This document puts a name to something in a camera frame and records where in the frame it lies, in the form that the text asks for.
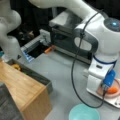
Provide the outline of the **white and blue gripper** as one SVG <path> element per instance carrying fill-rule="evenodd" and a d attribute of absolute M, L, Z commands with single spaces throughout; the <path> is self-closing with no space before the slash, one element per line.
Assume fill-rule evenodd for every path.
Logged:
<path fill-rule="evenodd" d="M 99 86 L 102 86 L 103 90 L 107 90 L 109 86 L 104 80 L 112 69 L 112 64 L 103 64 L 93 59 L 88 69 L 87 90 L 89 92 L 96 92 Z"/>

